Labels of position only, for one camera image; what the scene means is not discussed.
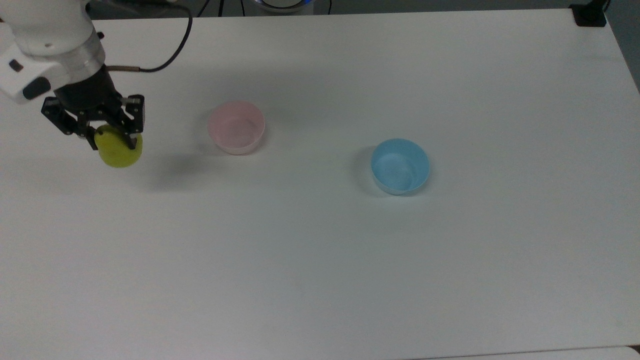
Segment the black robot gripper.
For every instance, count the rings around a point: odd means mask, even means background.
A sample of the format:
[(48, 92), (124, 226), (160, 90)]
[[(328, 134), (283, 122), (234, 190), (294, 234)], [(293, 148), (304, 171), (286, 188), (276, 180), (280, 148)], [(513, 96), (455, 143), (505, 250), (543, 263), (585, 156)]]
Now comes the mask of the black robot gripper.
[(101, 110), (107, 122), (118, 130), (126, 147), (131, 151), (138, 148), (146, 121), (146, 99), (143, 95), (123, 97), (105, 65), (87, 79), (55, 89), (54, 95), (46, 96), (40, 112), (62, 134), (76, 135), (97, 151), (96, 129), (86, 114)]

